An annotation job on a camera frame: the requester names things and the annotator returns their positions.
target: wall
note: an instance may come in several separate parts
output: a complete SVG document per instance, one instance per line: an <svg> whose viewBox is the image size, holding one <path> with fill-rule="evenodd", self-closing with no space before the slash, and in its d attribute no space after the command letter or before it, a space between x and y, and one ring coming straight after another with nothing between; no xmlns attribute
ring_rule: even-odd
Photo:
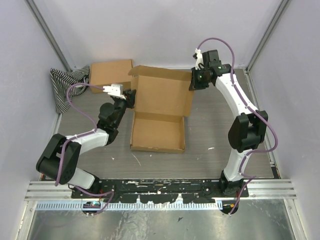
<svg viewBox="0 0 320 240"><path fill-rule="evenodd" d="M310 239L320 235L320 1L291 1L252 70L279 137L277 163L292 179Z"/></svg>
<svg viewBox="0 0 320 240"><path fill-rule="evenodd" d="M49 69L63 67L24 1L0 1L0 23L0 232L10 240L57 117Z"/></svg>
<svg viewBox="0 0 320 240"><path fill-rule="evenodd" d="M234 48L247 66L281 0L35 0L70 66L134 60L136 65L189 68L208 37ZM223 62L231 54L222 43Z"/></svg>

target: striped cloth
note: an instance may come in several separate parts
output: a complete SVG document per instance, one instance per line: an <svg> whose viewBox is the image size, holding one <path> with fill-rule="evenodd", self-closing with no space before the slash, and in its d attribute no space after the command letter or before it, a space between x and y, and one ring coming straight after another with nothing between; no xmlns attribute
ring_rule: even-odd
<svg viewBox="0 0 320 240"><path fill-rule="evenodd" d="M55 98L55 111L58 114L65 113L70 104L67 101L67 90L72 84L89 83L89 66L75 71L60 71L54 68L50 69L51 82ZM70 99L82 94L87 89L87 86L77 86L70 90Z"/></svg>

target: robotic arm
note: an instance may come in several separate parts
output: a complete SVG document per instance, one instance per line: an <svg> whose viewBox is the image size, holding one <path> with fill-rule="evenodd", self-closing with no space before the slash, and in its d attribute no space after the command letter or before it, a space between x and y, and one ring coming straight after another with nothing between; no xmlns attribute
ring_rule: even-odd
<svg viewBox="0 0 320 240"><path fill-rule="evenodd" d="M117 128L125 114L127 108L133 108L135 104L136 90L125 90L121 84L104 86L103 91L108 93L114 103L104 103L100 107L99 121L97 129L92 133L81 134L82 136L63 136L55 134L47 144L42 156L36 164L36 170L45 176L57 180L60 156L63 144L70 138L71 140L64 153L61 177L59 184L71 184L79 186L89 192L96 194L101 186L99 178L77 167L78 158L81 154L97 148L111 144L118 135Z"/></svg>
<svg viewBox="0 0 320 240"><path fill-rule="evenodd" d="M193 57L196 59L196 66L191 69L192 80L189 90L202 90L212 83L222 93L233 114L234 121L228 132L231 154L219 180L222 192L226 196L232 195L243 185L241 172L249 160L247 154L258 148L266 134L267 126L249 110L249 107L266 121L268 115L266 111L259 111L250 102L240 87L236 75L234 72L231 73L230 64L222 64L217 50L201 54L201 51L196 49Z"/></svg>

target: brown cardboard box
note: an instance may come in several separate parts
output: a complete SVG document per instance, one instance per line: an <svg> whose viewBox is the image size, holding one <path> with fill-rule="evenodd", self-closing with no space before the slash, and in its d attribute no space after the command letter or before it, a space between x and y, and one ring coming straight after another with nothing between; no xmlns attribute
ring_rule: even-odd
<svg viewBox="0 0 320 240"><path fill-rule="evenodd" d="M92 63L90 84L99 87L110 86L111 84L122 84L124 90L129 89L132 77L128 76L128 72L131 68L132 60L130 59ZM95 94L103 92L95 87L90 88Z"/></svg>
<svg viewBox="0 0 320 240"><path fill-rule="evenodd" d="M131 149L149 152L185 151L184 116L189 116L194 91L187 71L136 66L131 89L136 89Z"/></svg>

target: gray wood table surface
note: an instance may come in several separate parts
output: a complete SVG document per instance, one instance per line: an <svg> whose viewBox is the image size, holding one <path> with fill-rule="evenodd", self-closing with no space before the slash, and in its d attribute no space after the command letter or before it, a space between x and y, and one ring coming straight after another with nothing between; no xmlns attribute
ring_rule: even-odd
<svg viewBox="0 0 320 240"><path fill-rule="evenodd" d="M242 69L236 70L237 79L251 98ZM113 100L104 93L87 89L73 98L73 103L98 121L99 108ZM232 112L214 87L194 93L192 111L185 118L185 152L182 154L131 151L130 137L133 111L127 110L118 128L115 141L95 148L79 157L78 167L101 179L108 178L219 178L227 165L231 147L228 131L234 121ZM63 114L59 126L62 135L90 131L94 126L89 119L70 108ZM247 175L272 178L268 155L257 153L250 157L245 169Z"/></svg>

